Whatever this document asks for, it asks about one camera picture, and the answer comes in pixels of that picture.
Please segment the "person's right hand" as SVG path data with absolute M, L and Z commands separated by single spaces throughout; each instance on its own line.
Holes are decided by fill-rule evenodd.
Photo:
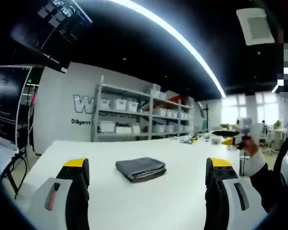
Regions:
M 251 136 L 244 137 L 241 144 L 243 151 L 247 153 L 250 157 L 254 157 L 261 153 L 258 145 L 255 143 Z

